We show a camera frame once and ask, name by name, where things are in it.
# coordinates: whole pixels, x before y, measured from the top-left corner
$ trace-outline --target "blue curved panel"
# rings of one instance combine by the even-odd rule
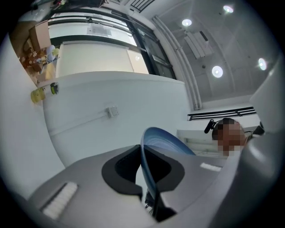
[[[150,127],[144,131],[141,140],[142,173],[146,181],[147,187],[152,197],[155,199],[155,181],[153,180],[151,171],[147,164],[147,159],[144,152],[144,145],[160,147],[168,151],[173,151],[174,153],[183,153],[189,155],[195,154],[178,138],[163,129],[157,127]]]

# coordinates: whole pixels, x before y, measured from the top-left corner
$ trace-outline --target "white ceiling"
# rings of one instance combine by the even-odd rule
[[[225,13],[224,5],[234,12]],[[191,64],[202,102],[253,94],[279,52],[262,19],[241,0],[155,0],[141,14],[148,19],[158,15],[172,31]],[[186,18],[192,20],[187,28],[181,24]],[[186,29],[192,33],[203,31],[214,54],[196,60],[184,40]],[[268,63],[266,71],[257,66],[261,57]],[[212,75],[215,65],[224,71],[220,78]]]

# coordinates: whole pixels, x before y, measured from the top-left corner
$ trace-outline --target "ceiling light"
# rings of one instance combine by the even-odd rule
[[[223,69],[219,66],[214,66],[212,69],[212,74],[214,75],[214,77],[222,77]]]
[[[183,26],[190,26],[192,24],[192,21],[190,19],[185,19],[182,21]]]
[[[224,6],[224,10],[229,12],[229,13],[232,13],[233,12],[233,9],[227,5]]]
[[[260,58],[258,60],[258,65],[259,65],[260,69],[262,69],[262,70],[266,70],[266,68],[267,68],[266,62],[263,58]]]

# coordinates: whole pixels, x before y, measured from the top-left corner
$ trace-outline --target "person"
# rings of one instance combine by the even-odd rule
[[[223,118],[213,128],[212,139],[218,142],[218,150],[223,151],[224,156],[229,156],[230,151],[241,151],[252,138],[264,134],[262,124],[249,136],[244,131],[239,122],[232,118]]]

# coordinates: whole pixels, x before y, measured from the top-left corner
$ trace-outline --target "ceiling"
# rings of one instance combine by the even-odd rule
[[[224,5],[234,12],[226,13]],[[178,40],[192,67],[202,102],[253,94],[280,52],[262,19],[242,1],[155,0],[141,14],[148,19],[158,15]],[[189,27],[182,26],[186,18],[192,21]],[[185,31],[203,31],[214,53],[196,59],[184,40]],[[259,58],[268,64],[265,71],[258,67]],[[212,75],[215,65],[223,69],[220,78]]]

